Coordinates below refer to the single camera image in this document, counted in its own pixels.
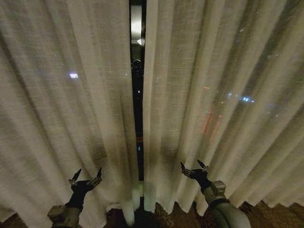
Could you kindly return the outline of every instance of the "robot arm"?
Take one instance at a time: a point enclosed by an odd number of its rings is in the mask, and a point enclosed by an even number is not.
[[[75,173],[72,179],[68,180],[73,190],[73,195],[68,203],[60,206],[53,206],[47,216],[53,222],[52,228],[76,228],[79,222],[79,215],[83,209],[86,194],[101,182],[101,168],[93,180],[77,181],[81,169]]]
[[[250,228],[247,216],[239,209],[230,204],[225,197],[226,185],[222,181],[211,182],[207,179],[208,166],[201,161],[198,163],[202,169],[188,170],[181,163],[182,173],[195,179],[204,194],[208,205],[211,207],[213,218],[218,228]]]

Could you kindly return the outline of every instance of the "floor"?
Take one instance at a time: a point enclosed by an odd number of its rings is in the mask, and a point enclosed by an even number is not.
[[[304,228],[304,207],[293,204],[289,208],[277,205],[269,208],[260,202],[255,207],[244,203],[240,209],[248,216],[252,228]],[[105,228],[126,228],[121,210],[113,209],[107,213],[108,222]],[[0,224],[0,228],[26,228],[20,217],[16,214]],[[189,213],[183,212],[177,203],[173,212],[168,215],[162,207],[157,204],[155,213],[138,209],[135,212],[134,228],[214,228],[212,214],[206,211],[203,217],[199,216],[193,204]]]

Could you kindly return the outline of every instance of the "white curtain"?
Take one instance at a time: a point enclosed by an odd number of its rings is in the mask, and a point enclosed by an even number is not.
[[[85,198],[83,227],[139,207],[127,0],[0,3],[0,205],[30,228],[51,227],[68,179],[103,181]]]
[[[304,198],[304,2],[148,0],[144,206],[207,204],[180,161],[236,205]]]
[[[3,206],[0,206],[0,224],[1,222],[4,222],[7,220],[9,217],[14,215],[15,212],[12,209],[4,208]]]

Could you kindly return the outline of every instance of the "curtain fold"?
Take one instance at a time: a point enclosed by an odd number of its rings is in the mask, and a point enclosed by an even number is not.
[[[27,226],[68,202],[82,168],[103,181],[85,198],[83,227],[139,207],[128,1],[0,3],[0,204]]]
[[[15,214],[15,212],[11,209],[0,206],[0,214],[1,214],[0,222],[4,222],[9,217],[13,216]]]
[[[147,2],[146,210],[204,213],[196,159],[236,206],[303,201],[303,24],[302,1]]]

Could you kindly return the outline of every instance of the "building light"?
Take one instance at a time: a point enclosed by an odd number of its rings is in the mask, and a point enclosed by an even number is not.
[[[78,78],[78,74],[70,73],[70,78]]]
[[[140,34],[142,32],[142,22],[137,21],[135,23],[131,24],[131,31],[137,34]]]

